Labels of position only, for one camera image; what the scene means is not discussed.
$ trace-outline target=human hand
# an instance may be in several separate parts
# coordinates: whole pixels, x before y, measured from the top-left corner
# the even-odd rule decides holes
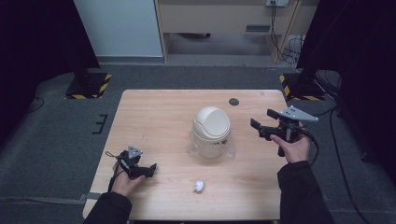
[[[141,175],[137,179],[130,179],[129,176],[119,167],[118,176],[114,181],[113,188],[111,191],[123,195],[131,200],[132,193],[139,186],[143,180],[146,179],[145,176]]]
[[[283,148],[287,162],[308,161],[309,139],[301,134],[300,139],[294,143],[288,143],[282,138],[271,134],[270,138]]]

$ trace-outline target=black curtain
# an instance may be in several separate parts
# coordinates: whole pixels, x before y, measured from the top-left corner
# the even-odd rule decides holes
[[[393,0],[320,1],[298,63],[341,75],[337,102],[345,119],[394,183],[395,8]]]
[[[44,80],[99,68],[72,0],[0,0],[0,145]]]

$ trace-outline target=person's left hand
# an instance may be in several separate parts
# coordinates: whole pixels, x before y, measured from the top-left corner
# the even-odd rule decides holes
[[[146,179],[146,177],[141,175],[137,179],[132,180],[120,167],[118,169],[118,173],[119,174],[114,181],[111,191],[123,195],[131,200],[134,190],[143,182],[144,179]]]

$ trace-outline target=yellow and black hazard stripe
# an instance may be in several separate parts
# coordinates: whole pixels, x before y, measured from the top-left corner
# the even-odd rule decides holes
[[[105,90],[107,88],[108,82],[110,81],[111,75],[110,74],[106,74],[105,79],[103,80],[102,85],[100,86],[100,89],[95,92],[95,93],[91,93],[91,94],[80,94],[80,93],[76,93],[76,94],[71,94],[71,95],[66,95],[65,99],[77,99],[77,100],[81,100],[81,99],[95,99],[95,98],[101,98],[103,96],[103,94],[105,93]]]
[[[304,96],[294,96],[290,92],[290,87],[288,86],[288,83],[285,81],[285,77],[282,75],[279,77],[280,82],[282,83],[283,90],[285,92],[286,100],[311,100],[311,101],[316,101],[316,100],[324,100],[324,97],[321,96],[310,96],[310,95],[304,95]]]

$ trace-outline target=black sleeve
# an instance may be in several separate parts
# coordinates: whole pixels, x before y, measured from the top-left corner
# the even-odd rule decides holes
[[[88,214],[84,224],[125,224],[128,221],[131,209],[132,204],[125,196],[115,192],[104,193]]]
[[[280,223],[334,223],[308,161],[289,163],[277,173]]]

